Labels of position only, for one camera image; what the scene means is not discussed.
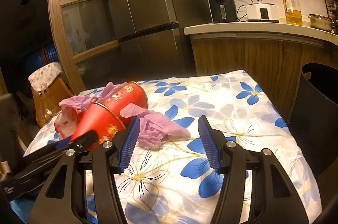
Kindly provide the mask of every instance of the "table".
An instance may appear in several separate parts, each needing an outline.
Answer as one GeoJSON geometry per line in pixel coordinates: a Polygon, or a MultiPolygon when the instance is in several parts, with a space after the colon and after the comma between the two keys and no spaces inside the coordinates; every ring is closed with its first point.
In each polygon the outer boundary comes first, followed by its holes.
{"type": "MultiPolygon", "coordinates": [[[[191,137],[166,140],[158,149],[136,145],[130,166],[115,175],[129,223],[209,224],[224,175],[210,168],[199,138],[197,120],[206,115],[211,126],[243,148],[269,148],[296,187],[310,222],[321,212],[316,180],[284,120],[260,86],[243,70],[215,76],[169,78],[140,82],[149,108],[187,128],[191,137]]],[[[81,95],[98,96],[103,88],[81,95]]],[[[54,117],[37,134],[26,154],[57,141],[54,117]]],[[[89,220],[97,223],[92,173],[86,173],[89,220]]],[[[248,218],[251,171],[241,221],[248,218]]]]}

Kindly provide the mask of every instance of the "stainless steel pot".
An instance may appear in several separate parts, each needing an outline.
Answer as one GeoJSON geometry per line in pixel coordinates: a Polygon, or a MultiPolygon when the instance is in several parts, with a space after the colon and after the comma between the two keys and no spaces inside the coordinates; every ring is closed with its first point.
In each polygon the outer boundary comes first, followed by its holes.
{"type": "Polygon", "coordinates": [[[314,27],[315,29],[325,30],[328,32],[332,31],[333,22],[331,18],[316,14],[310,14],[308,17],[310,18],[311,27],[314,27]]]}

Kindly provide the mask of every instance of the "white countertop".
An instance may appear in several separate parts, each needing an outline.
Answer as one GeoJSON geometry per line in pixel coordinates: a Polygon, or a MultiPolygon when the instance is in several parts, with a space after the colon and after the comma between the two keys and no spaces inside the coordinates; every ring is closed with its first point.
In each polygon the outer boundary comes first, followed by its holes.
{"type": "Polygon", "coordinates": [[[246,32],[246,33],[264,32],[264,33],[289,34],[289,35],[297,35],[300,37],[325,40],[335,45],[338,45],[338,36],[335,34],[320,29],[314,29],[311,27],[295,26],[283,23],[234,22],[234,23],[203,24],[184,28],[185,35],[222,33],[222,32],[246,32]]]}

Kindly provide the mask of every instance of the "cooking oil bottle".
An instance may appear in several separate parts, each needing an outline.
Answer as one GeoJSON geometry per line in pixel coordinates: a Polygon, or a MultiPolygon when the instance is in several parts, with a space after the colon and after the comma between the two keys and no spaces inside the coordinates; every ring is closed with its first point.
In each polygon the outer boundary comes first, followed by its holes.
{"type": "Polygon", "coordinates": [[[301,18],[299,0],[283,0],[286,22],[290,25],[301,26],[303,19],[301,18]]]}

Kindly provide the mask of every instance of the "stainless steel refrigerator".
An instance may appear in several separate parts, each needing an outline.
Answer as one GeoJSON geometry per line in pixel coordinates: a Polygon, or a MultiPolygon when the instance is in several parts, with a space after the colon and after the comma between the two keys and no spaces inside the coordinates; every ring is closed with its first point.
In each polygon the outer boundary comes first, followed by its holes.
{"type": "Polygon", "coordinates": [[[108,0],[131,79],[196,75],[187,26],[211,23],[207,0],[108,0]]]}

